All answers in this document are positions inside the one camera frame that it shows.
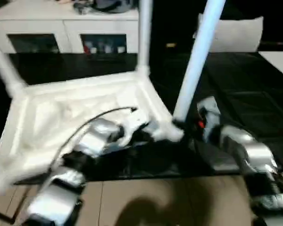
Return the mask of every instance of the black surface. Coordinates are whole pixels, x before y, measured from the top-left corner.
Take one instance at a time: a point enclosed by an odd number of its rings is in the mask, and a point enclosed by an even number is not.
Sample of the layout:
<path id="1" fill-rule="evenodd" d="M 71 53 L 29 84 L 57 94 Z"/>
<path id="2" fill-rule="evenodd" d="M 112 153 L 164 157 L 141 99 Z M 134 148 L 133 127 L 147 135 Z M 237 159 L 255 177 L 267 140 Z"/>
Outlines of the black surface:
<path id="1" fill-rule="evenodd" d="M 18 54 L 11 55 L 11 58 L 29 84 L 133 71 L 136 64 L 136 55 L 131 54 L 96 57 L 84 54 Z M 171 112 L 188 58 L 189 55 L 174 55 L 151 61 L 150 78 Z M 257 53 L 210 54 L 190 108 L 188 128 L 197 114 L 196 103 L 211 95 L 215 96 L 224 118 L 246 127 L 266 142 L 283 167 L 283 74 Z M 8 99 L 1 103 L 0 109 L 6 113 Z M 5 115 L 0 116 L 4 122 Z M 199 154 L 204 149 L 214 152 L 222 165 L 224 156 L 209 146 L 198 145 L 195 152 L 185 142 L 160 142 L 102 157 L 96 165 L 98 173 L 91 180 L 238 173 L 237 167 L 231 166 L 230 161 L 225 161 L 229 165 L 223 169 L 209 167 Z"/>

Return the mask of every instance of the white furniture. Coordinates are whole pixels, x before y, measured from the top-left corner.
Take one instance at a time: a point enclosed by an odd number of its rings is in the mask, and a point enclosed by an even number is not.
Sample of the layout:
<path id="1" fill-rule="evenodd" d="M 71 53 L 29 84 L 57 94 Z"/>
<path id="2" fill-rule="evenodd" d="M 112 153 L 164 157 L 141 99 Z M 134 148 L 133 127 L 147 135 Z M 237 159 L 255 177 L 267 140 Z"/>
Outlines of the white furniture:
<path id="1" fill-rule="evenodd" d="M 81 34 L 123 34 L 127 53 L 138 52 L 138 11 L 77 14 L 72 4 L 54 0 L 14 0 L 0 8 L 0 49 L 15 53 L 9 35 L 52 34 L 60 53 L 83 53 Z"/>

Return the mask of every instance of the black cable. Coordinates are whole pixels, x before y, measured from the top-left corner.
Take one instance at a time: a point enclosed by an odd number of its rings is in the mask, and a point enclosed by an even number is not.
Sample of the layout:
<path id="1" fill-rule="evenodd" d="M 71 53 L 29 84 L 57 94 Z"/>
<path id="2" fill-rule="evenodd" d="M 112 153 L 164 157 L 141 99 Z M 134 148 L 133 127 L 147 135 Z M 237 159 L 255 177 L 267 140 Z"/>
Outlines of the black cable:
<path id="1" fill-rule="evenodd" d="M 52 165 L 54 164 L 54 162 L 56 161 L 56 159 L 58 158 L 59 154 L 61 153 L 61 151 L 63 150 L 63 148 L 68 145 L 68 143 L 71 141 L 71 139 L 77 135 L 77 133 L 86 125 L 88 125 L 89 123 L 91 123 L 92 121 L 98 119 L 99 117 L 105 115 L 105 114 L 108 114 L 108 113 L 111 113 L 111 112 L 115 112 L 115 111 L 120 111 L 120 110 L 125 110 L 125 109 L 131 109 L 131 111 L 135 111 L 137 109 L 137 107 L 120 107 L 120 108 L 115 108 L 115 109 L 112 109 L 112 110 L 108 110 L 108 111 L 105 111 L 105 112 L 102 112 L 101 114 L 98 114 L 97 116 L 87 120 L 85 123 L 83 123 L 79 128 L 76 129 L 76 131 L 62 144 L 62 146 L 58 149 L 55 157 L 53 158 L 53 161 L 52 163 L 50 164 L 50 167 L 49 167 L 49 171 L 52 167 Z"/>

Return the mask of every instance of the white cabinet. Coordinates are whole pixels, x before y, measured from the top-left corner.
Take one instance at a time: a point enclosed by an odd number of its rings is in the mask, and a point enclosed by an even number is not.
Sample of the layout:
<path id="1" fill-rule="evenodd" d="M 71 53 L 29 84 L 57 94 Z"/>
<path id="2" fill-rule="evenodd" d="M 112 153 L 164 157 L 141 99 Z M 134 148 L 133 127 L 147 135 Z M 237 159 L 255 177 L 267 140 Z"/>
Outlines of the white cabinet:
<path id="1" fill-rule="evenodd" d="M 0 48 L 6 53 L 71 52 L 62 21 L 0 21 Z"/>
<path id="2" fill-rule="evenodd" d="M 137 53 L 138 11 L 79 15 L 72 3 L 14 0 L 0 8 L 0 48 L 6 53 Z"/>

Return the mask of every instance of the white pillow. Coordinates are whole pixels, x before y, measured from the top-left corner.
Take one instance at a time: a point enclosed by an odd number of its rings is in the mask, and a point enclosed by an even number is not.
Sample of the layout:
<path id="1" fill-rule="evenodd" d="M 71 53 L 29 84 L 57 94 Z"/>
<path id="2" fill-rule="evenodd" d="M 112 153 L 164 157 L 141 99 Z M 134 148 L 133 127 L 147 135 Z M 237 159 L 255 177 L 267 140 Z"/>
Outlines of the white pillow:
<path id="1" fill-rule="evenodd" d="M 199 14 L 199 25 L 202 21 Z M 219 20 L 210 52 L 256 52 L 263 32 L 263 17 Z"/>

